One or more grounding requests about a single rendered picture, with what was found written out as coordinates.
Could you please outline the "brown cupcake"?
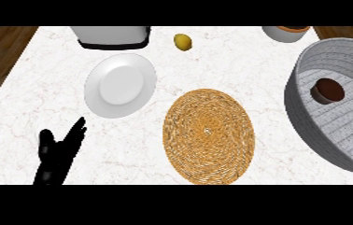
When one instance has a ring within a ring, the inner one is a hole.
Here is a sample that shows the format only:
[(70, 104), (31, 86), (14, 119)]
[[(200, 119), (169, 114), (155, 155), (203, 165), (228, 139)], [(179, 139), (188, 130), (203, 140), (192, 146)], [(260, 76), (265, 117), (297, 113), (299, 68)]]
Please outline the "brown cupcake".
[(310, 89), (310, 95), (318, 103), (328, 105), (344, 98), (341, 84), (331, 78), (321, 78)]

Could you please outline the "white appliance with black base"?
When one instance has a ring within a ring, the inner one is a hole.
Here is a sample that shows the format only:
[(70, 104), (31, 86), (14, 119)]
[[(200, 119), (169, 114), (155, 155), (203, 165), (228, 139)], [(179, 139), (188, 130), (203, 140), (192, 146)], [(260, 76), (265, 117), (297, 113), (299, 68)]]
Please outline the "white appliance with black base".
[(124, 50), (148, 46), (149, 26), (73, 26), (85, 49)]

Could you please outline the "yellow lemon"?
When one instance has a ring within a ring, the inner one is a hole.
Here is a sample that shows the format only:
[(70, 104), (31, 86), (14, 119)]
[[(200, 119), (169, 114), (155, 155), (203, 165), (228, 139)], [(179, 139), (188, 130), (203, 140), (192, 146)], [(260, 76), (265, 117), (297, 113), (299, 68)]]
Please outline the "yellow lemon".
[(176, 47), (183, 51), (192, 48), (192, 38), (186, 34), (176, 34), (175, 43)]

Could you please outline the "white pot with orange rim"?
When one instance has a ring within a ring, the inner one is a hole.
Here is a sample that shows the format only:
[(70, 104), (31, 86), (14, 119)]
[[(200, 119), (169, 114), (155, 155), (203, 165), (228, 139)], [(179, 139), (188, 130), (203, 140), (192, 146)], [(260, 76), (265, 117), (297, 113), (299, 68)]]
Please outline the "white pot with orange rim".
[(266, 35), (282, 43), (297, 42), (309, 30), (309, 26), (263, 26)]

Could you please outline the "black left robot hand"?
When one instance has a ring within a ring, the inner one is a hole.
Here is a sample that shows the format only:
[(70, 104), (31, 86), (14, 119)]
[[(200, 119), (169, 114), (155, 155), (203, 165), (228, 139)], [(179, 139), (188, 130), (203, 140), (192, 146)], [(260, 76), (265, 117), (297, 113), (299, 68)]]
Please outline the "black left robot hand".
[(34, 185), (62, 185), (67, 179), (73, 160), (86, 136), (86, 119), (80, 118), (65, 138), (56, 141), (52, 131), (45, 129), (39, 134), (40, 165), (34, 176)]

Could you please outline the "grey wicker basket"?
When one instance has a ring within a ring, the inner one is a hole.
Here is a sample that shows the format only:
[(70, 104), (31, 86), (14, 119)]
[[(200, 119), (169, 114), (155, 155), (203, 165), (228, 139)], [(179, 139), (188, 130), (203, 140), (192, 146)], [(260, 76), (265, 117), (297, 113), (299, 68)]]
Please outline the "grey wicker basket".
[[(343, 86), (339, 102), (319, 103), (316, 82), (328, 78)], [(297, 59), (284, 90), (285, 111), (302, 140), (334, 165), (353, 172), (353, 38), (313, 43)]]

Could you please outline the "white round plate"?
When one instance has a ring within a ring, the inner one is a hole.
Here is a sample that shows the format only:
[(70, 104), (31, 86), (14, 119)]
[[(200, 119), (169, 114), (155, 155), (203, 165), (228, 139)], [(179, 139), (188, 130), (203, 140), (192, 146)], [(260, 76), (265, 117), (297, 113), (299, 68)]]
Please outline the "white round plate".
[(155, 68), (148, 59), (123, 53), (95, 67), (85, 85), (85, 101), (102, 118), (132, 115), (149, 102), (155, 92)]

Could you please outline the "round woven straw placemat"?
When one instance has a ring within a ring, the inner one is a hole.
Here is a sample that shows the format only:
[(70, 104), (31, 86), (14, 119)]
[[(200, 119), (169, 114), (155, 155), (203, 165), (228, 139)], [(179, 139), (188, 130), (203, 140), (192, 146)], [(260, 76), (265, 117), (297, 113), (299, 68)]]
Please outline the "round woven straw placemat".
[(176, 171), (192, 183), (223, 185), (240, 179), (253, 160), (256, 135), (245, 109), (225, 92), (198, 89), (176, 99), (163, 145)]

